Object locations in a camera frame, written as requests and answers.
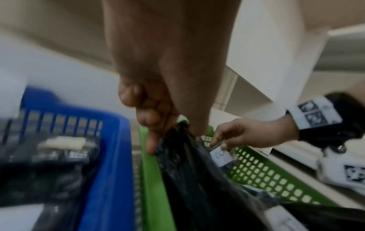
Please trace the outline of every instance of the blue plastic basket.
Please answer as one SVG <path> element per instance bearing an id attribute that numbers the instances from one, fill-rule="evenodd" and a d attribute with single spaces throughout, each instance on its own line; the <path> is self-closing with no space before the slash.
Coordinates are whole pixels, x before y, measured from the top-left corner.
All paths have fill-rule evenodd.
<path id="1" fill-rule="evenodd" d="M 102 164 L 88 192 L 78 231 L 134 230 L 132 147 L 129 121 L 113 113 L 61 103 L 27 88 L 19 118 L 0 127 L 0 141 L 36 132 L 100 136 Z"/>

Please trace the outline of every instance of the green plastic basket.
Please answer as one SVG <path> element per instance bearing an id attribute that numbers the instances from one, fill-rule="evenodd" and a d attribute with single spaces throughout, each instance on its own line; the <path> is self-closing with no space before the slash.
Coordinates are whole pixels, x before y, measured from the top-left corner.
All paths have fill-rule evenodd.
<path id="1" fill-rule="evenodd" d="M 175 231 L 176 227 L 157 159 L 145 152 L 144 144 L 147 132 L 147 128 L 140 127 L 144 227 L 148 231 Z M 207 135 L 203 136 L 205 146 L 210 145 L 213 134 L 213 128 L 209 127 Z M 227 174 L 231 180 L 269 191 L 292 201 L 338 206 L 332 200 L 253 149 L 239 147 L 235 149 L 235 153 L 240 163 Z"/>

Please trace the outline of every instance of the hand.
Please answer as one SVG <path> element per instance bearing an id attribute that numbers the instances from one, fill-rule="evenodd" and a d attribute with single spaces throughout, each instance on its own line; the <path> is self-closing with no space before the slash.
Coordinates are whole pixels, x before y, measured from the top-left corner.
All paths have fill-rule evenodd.
<path id="1" fill-rule="evenodd" d="M 217 127 L 211 146 L 217 145 L 220 140 L 226 140 L 221 145 L 223 150 L 239 146 L 267 148 L 297 140 L 298 137 L 299 131 L 291 115 L 269 122 L 235 119 Z"/>
<path id="2" fill-rule="evenodd" d="M 149 128 L 146 149 L 180 114 L 206 132 L 239 0 L 103 0 L 105 33 L 121 102 Z"/>

